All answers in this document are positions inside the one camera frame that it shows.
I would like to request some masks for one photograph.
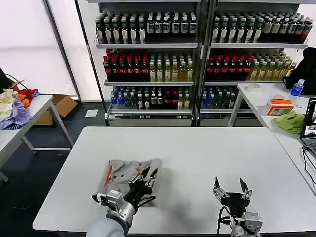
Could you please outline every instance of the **laptop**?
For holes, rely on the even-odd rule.
[[[308,101],[301,141],[316,155],[316,98]]]

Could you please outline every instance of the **white table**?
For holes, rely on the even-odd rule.
[[[262,232],[316,230],[315,196],[267,128],[86,127],[50,189],[36,230],[86,232],[105,218],[91,198],[104,183],[110,159],[162,159],[156,207],[140,208],[130,234],[215,234],[220,202],[215,176],[227,192],[253,190],[248,211]],[[221,233],[230,233],[221,225]]]
[[[60,119],[56,107],[52,102],[52,95],[40,95],[35,97],[26,111],[33,117],[27,124],[18,130],[0,130],[0,168],[10,158],[12,153],[24,142],[33,152],[43,150],[63,150],[69,151],[69,148],[34,148],[32,144],[26,139],[25,133],[36,123],[36,121],[49,110],[54,121],[62,131],[63,136],[69,143],[71,148],[74,145],[72,138],[70,137],[67,129],[65,128],[62,120]],[[0,181],[8,181],[8,178],[0,172]]]
[[[309,175],[304,171],[304,159],[302,156],[301,148],[303,144],[300,142],[300,135],[298,134],[291,134],[285,132],[283,129],[275,125],[273,119],[277,116],[270,116],[266,115],[265,110],[263,107],[267,103],[268,99],[272,99],[274,95],[279,94],[288,98],[289,90],[286,89],[285,85],[282,83],[267,83],[267,84],[260,84],[261,89],[257,92],[249,92],[247,90],[249,84],[238,84],[237,87],[239,89],[239,94],[236,99],[236,103],[229,120],[228,126],[233,126],[236,115],[238,113],[240,103],[242,99],[246,101],[249,105],[253,113],[256,115],[257,119],[264,127],[268,127],[272,133],[276,136],[278,141],[281,143],[285,151],[288,153],[289,157],[302,174],[303,178],[306,180],[310,188],[312,189],[313,193],[316,196],[316,188],[312,183],[311,178]],[[294,110],[298,113],[305,114],[306,107],[308,104],[309,98],[315,98],[316,96],[304,96],[301,95],[297,99],[297,103],[300,106],[299,108],[295,107]],[[316,170],[313,168],[308,167],[308,171],[311,175],[316,178]]]

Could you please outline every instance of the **purple cloth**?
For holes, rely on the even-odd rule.
[[[4,129],[13,123],[23,126],[31,119],[32,116],[25,111],[23,103],[19,100],[19,98],[15,98],[12,105],[11,116],[0,122],[0,129]]]

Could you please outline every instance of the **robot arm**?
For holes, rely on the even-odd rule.
[[[123,193],[111,190],[107,194],[94,194],[92,198],[103,206],[108,206],[108,213],[105,220],[100,220],[87,231],[87,237],[124,237],[132,225],[133,216],[138,209],[146,203],[154,200],[151,195],[155,184],[158,169],[145,181],[150,167],[143,170],[140,175],[136,175],[128,184],[129,192]]]
[[[220,223],[230,225],[232,237],[259,237],[262,220],[258,213],[247,212],[252,190],[249,190],[246,183],[240,179],[243,193],[227,193],[219,186],[215,177],[213,193],[224,207],[220,211],[218,219],[217,235],[219,235]],[[226,209],[230,217],[221,217],[223,209]]]

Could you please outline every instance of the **dark floor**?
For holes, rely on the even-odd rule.
[[[85,118],[86,111],[91,109],[99,110],[97,117]],[[77,106],[64,119],[64,124],[75,141],[84,127],[105,126],[104,114],[101,104],[83,104]],[[55,126],[33,127],[26,136],[35,147],[56,148],[67,145]],[[22,144],[2,167],[1,171],[10,180],[0,188],[0,237],[58,236],[56,233],[33,230],[32,223],[68,154],[69,152],[41,151],[33,156]],[[304,217],[297,217],[293,221],[304,221]],[[313,237],[316,234],[296,233],[278,236]]]

